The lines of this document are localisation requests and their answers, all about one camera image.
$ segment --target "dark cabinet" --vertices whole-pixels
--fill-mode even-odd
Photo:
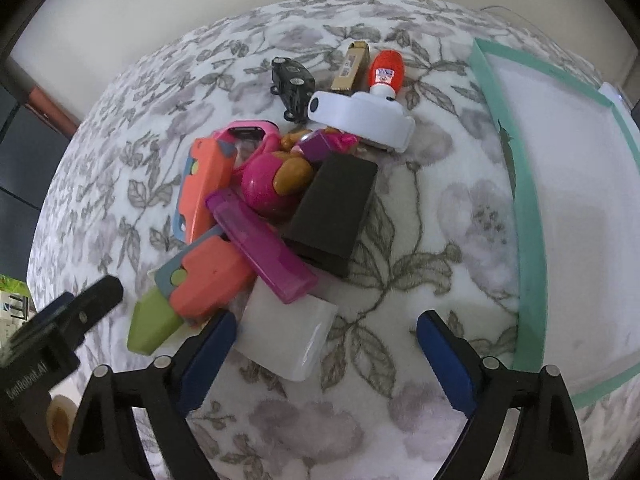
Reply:
[[[0,186],[42,207],[68,140],[20,108],[0,142]]]
[[[0,87],[0,274],[25,281],[40,208],[68,140]]]

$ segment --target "sticker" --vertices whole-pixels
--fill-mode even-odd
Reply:
[[[376,83],[391,84],[395,72],[390,68],[377,68],[376,69]]]
[[[344,60],[344,63],[342,64],[342,68],[340,69],[340,77],[347,77],[349,75],[349,72],[353,68],[353,65],[355,64],[355,62],[356,62],[356,57],[354,54],[347,56],[347,59]]]

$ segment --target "bottle label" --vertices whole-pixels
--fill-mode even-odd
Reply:
[[[394,74],[395,72],[390,68],[377,68],[375,83],[386,83],[390,85]]]

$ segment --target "floral bedspread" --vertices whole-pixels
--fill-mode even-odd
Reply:
[[[339,311],[321,361],[309,380],[290,383],[232,351],[189,424],[216,471],[234,480],[433,476],[464,419],[418,348],[418,314],[434,308],[478,353],[505,362],[518,320],[508,174],[466,63],[476,36],[600,83],[590,64],[548,38],[432,0],[273,4],[185,34],[114,79],[60,163],[28,272],[39,308],[105,273],[122,280],[123,304],[78,351],[79,389],[98,364],[121,371],[150,362],[126,349],[130,315],[152,284],[149,270],[180,248],[170,218],[191,141],[232,119],[264,118],[286,132],[284,106],[269,92],[270,60],[297,59],[325,88],[349,42],[366,40],[373,54],[402,52],[399,100],[417,131],[402,155],[360,153],[380,165],[380,177],[349,279],[326,291]],[[610,478],[640,433],[636,383],[578,414],[593,479]],[[136,416],[150,463],[165,478],[148,420]],[[500,446],[506,452],[507,441]],[[492,463],[486,476],[499,467]]]

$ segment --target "pink toy watch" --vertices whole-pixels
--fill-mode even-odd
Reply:
[[[259,155],[280,149],[280,131],[271,121],[233,121],[223,130],[213,132],[215,139],[234,144],[236,140],[261,140],[260,145],[240,166],[234,168],[233,176],[241,178],[246,167]]]

